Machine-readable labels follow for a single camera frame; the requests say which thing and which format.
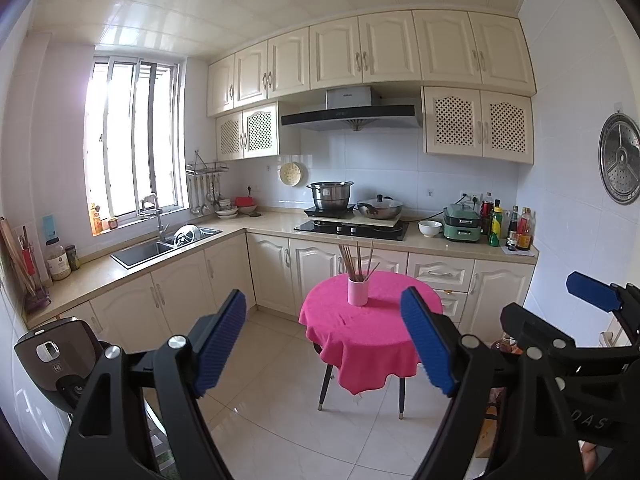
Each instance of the table leg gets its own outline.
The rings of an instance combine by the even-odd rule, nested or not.
[[[318,404],[318,411],[322,411],[322,405],[324,404],[324,398],[326,397],[326,390],[329,387],[329,380],[331,379],[331,371],[334,369],[333,365],[326,366],[326,372],[324,373],[324,381],[322,382],[322,390],[320,391],[320,403]]]
[[[404,377],[400,377],[400,413],[398,415],[398,418],[400,420],[402,420],[404,418],[404,386],[406,383],[406,379]]]

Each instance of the window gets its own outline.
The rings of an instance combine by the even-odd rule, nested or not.
[[[154,192],[165,211],[180,207],[177,182],[178,66],[97,57],[86,98],[89,202],[101,216],[136,218]]]

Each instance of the pink tablecloth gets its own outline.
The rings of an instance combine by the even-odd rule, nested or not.
[[[442,313],[433,289],[393,272],[370,277],[366,306],[347,302],[348,276],[318,283],[305,299],[300,323],[306,338],[322,347],[320,358],[339,368],[338,383],[353,395],[385,385],[390,374],[413,377],[420,358],[400,316],[400,295],[414,286],[432,312]]]

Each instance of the dish rack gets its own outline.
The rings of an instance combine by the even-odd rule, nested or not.
[[[193,163],[186,165],[187,197],[192,214],[203,216],[213,212],[220,200],[220,173],[229,168],[224,162],[204,162],[195,150]]]

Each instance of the stainless steel pot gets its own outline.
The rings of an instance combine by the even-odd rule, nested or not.
[[[314,204],[322,211],[347,209],[353,182],[313,182],[307,187],[311,190]]]
[[[375,199],[364,200],[358,202],[358,211],[367,218],[374,218],[376,220],[389,220],[395,218],[402,211],[402,202],[394,200],[390,196],[378,195]]]

